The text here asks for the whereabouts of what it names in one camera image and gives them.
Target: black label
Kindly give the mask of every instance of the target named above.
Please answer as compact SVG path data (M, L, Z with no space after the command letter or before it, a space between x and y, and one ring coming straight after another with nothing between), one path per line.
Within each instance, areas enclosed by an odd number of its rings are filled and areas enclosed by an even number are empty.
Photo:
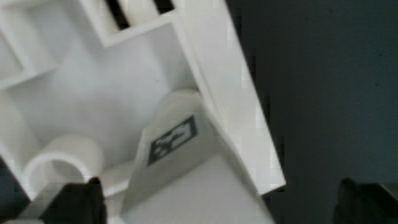
M194 116L167 131L151 143L147 166L170 154L197 135Z

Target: dark blue surface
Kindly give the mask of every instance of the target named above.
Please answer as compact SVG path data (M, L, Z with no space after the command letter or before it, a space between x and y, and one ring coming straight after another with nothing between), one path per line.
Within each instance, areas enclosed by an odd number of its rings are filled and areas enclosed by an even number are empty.
M284 155L270 209L279 224L332 223L341 179L398 182L398 1L227 3Z
M26 204L28 198L0 158L0 222L16 217Z

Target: white surface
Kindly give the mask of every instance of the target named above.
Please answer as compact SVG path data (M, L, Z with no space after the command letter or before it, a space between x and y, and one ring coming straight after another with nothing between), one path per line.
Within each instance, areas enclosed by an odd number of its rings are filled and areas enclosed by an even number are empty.
M122 214L140 224L272 224L222 156L215 156Z
M195 86L172 26L105 50L76 1L48 2L30 15L60 66L10 90L12 99L42 143L89 136L110 167L133 158L165 95Z
M263 194L284 178L227 7L222 0L174 5L119 32L98 0L0 2L0 29L23 70L0 82L0 89L19 84L7 89L12 100L0 101L10 127L0 128L0 153L21 180L39 149L76 133L98 142L110 168L133 158L165 95L197 87ZM117 178L115 189L124 183Z
M281 164L224 0L174 0L224 131L257 193L284 185Z
M0 1L0 33L21 67L16 73L2 70L2 73L10 73L7 74L7 79L0 80L0 90L23 83L57 67L25 13L25 9L42 1L44 0Z

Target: rectangular slot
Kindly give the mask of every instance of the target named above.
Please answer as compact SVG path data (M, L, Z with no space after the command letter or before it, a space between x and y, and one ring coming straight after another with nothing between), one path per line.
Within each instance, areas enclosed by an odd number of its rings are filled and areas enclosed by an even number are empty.
M172 4L170 0L154 0L154 4L156 4L160 14L163 14L174 10L174 4Z
M128 22L128 18L126 18L124 12L122 12L119 0L105 0L105 1L106 1L110 14L112 14L114 21L115 21L115 26L117 26L119 30L124 30L130 28L130 22Z

